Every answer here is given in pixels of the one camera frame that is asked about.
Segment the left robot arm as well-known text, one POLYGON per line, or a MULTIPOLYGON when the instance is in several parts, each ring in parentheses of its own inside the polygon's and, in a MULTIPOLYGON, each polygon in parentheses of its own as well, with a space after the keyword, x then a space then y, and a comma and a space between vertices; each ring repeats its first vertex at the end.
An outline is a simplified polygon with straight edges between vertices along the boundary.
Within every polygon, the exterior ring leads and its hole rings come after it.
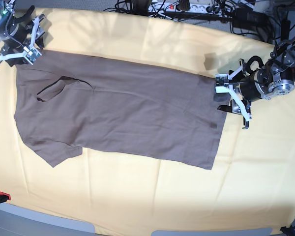
POLYGON ((215 76, 216 93, 231 96, 230 103, 218 110, 242 115, 246 121, 251 120, 252 102, 287 95, 294 89, 295 36, 276 44, 267 62, 259 56, 240 59, 237 70, 215 76))

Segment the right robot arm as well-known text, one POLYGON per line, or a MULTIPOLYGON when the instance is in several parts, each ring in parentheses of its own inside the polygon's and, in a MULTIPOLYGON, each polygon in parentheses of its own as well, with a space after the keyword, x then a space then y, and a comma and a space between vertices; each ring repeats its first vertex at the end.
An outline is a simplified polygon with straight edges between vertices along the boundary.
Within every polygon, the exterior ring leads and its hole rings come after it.
MULTIPOLYGON (((26 26, 21 26, 20 23, 26 21, 31 16, 35 7, 31 6, 26 14, 20 18, 15 18, 15 1, 6 2, 0 0, 0 42, 5 44, 1 48, 0 63, 2 61, 9 62, 11 66, 20 64, 32 65, 42 54, 40 49, 44 47, 43 34, 44 29, 40 26, 40 22, 45 19, 45 15, 41 14, 32 19, 26 26)), ((229 93, 233 98, 229 106, 220 106, 221 111, 239 114, 243 116, 244 129, 249 127, 249 121, 252 119, 250 112, 250 101, 240 99, 237 95, 239 88, 236 84, 240 81, 235 81, 234 77, 239 73, 244 72, 245 62, 243 59, 239 61, 240 67, 231 74, 219 74, 216 76, 216 92, 229 93)))

